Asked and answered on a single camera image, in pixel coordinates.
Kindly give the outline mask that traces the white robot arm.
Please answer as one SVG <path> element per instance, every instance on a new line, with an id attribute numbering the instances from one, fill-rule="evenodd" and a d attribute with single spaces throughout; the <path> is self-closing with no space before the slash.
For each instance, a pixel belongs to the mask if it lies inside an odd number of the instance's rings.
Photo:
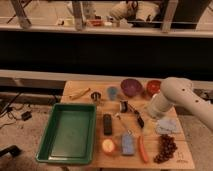
<path id="1" fill-rule="evenodd" d="M 147 113 L 160 119 L 173 107 L 181 106 L 196 116 L 213 132 L 213 105 L 193 92 L 193 82 L 186 78 L 168 77 L 161 82 L 160 92 L 147 105 Z"/>

